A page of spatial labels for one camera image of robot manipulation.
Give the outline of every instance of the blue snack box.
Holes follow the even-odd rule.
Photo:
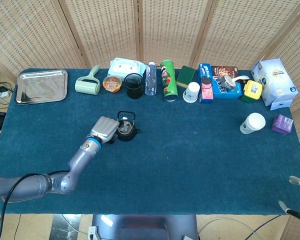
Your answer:
[[[212,77],[212,89],[215,99],[238,99],[242,95],[240,82],[235,83],[235,90],[231,91],[226,89],[220,84],[220,77]]]
[[[214,93],[212,90],[212,69],[209,63],[199,64],[198,83],[200,85],[199,103],[212,103],[212,100],[214,99]]]

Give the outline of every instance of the floor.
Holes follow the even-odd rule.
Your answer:
[[[12,83],[1,74],[0,82]],[[0,111],[6,112],[7,109],[0,109]],[[4,219],[1,239],[13,240],[15,237],[16,240],[53,240],[51,231],[55,230],[52,228],[54,217],[54,214],[7,214]],[[81,215],[79,217],[80,223],[78,229],[86,233],[92,222],[92,215]],[[200,233],[201,240],[246,240],[251,233],[251,230],[247,226],[255,230],[273,217],[275,215],[197,215],[197,226],[198,230],[200,230],[211,220],[219,219],[212,221],[202,230]],[[287,221],[287,215],[279,216],[261,227],[257,231],[257,234],[263,240],[279,240]],[[78,233],[77,239],[87,240],[88,237],[83,233]],[[256,235],[252,235],[249,238],[249,240],[257,239],[259,238]]]

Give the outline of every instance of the white paper cup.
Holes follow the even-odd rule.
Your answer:
[[[254,112],[246,117],[244,122],[240,126],[240,131],[243,134],[250,134],[262,129],[266,125],[264,116],[260,113]]]
[[[190,82],[188,87],[186,88],[186,90],[183,93],[183,99],[187,103],[192,104],[195,101],[197,101],[199,91],[200,91],[200,85],[195,81]]]

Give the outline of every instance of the table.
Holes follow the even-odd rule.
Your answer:
[[[90,70],[66,71],[62,101],[17,105],[13,93],[0,135],[0,176],[67,170],[95,122],[116,118],[120,110],[136,113],[141,132],[130,142],[103,145],[72,194],[12,203],[7,213],[282,214],[278,200],[300,211],[300,189],[288,183],[289,175],[300,177],[296,130],[287,136],[270,130],[278,114],[291,117],[288,108],[270,111],[261,99],[189,104],[181,87],[179,99],[166,102],[160,77],[155,96],[133,100],[124,87],[88,95],[74,86]],[[244,135],[239,126],[252,112],[261,113],[266,126]]]

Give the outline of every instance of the green chip can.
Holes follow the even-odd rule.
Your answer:
[[[178,99],[174,62],[171,60],[163,60],[160,63],[160,67],[164,95],[163,99],[167,102],[173,102]]]

